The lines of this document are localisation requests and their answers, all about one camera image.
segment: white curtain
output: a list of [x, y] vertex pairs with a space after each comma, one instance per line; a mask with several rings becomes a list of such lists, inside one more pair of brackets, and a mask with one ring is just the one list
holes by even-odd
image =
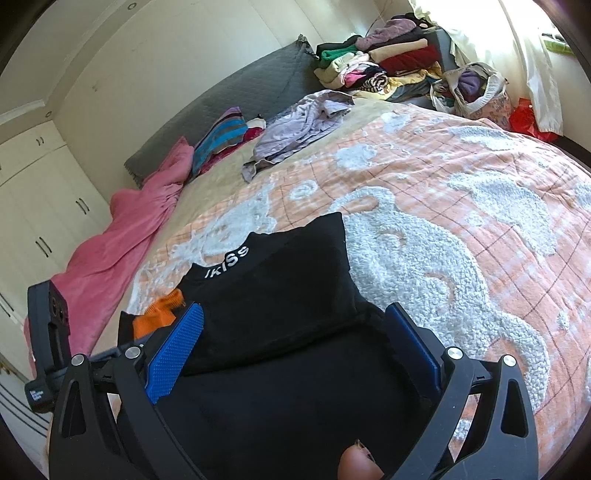
[[542, 132], [563, 134], [562, 109], [548, 50], [551, 21], [532, 0], [409, 0], [452, 38], [456, 63], [482, 61], [509, 80], [514, 105], [528, 98]]

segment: blue grip pad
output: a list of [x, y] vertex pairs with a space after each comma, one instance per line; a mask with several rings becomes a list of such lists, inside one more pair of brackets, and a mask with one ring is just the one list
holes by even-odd
[[168, 395], [203, 331], [203, 309], [192, 304], [176, 321], [174, 330], [154, 355], [148, 367], [146, 393], [152, 402]]
[[421, 339], [418, 327], [393, 303], [386, 309], [384, 329], [398, 354], [397, 360], [402, 363], [419, 395], [438, 402], [441, 398], [441, 369]]

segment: orange checkered blanket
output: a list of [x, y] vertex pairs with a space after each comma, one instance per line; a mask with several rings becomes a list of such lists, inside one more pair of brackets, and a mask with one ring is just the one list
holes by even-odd
[[487, 120], [392, 110], [195, 218], [138, 271], [128, 311], [143, 313], [193, 262], [221, 262], [251, 231], [340, 210], [368, 300], [399, 301], [470, 356], [518, 359], [542, 475], [591, 404], [591, 178], [560, 150]]

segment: striped clothing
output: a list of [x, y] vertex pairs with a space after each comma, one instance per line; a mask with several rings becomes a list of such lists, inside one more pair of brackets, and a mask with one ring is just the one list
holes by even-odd
[[195, 146], [193, 154], [193, 167], [191, 170], [191, 180], [197, 175], [201, 167], [213, 155], [234, 145], [238, 145], [244, 139], [244, 134], [248, 130], [240, 107], [232, 107], [227, 110], [213, 124], [209, 132]]

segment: red bag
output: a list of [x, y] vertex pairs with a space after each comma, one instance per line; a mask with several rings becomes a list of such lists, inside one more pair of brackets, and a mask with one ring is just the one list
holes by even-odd
[[552, 143], [558, 138], [558, 135], [554, 132], [540, 132], [538, 123], [535, 121], [531, 100], [527, 98], [519, 99], [519, 105], [509, 117], [509, 123], [514, 132], [529, 135], [530, 137], [542, 140], [542, 142]]

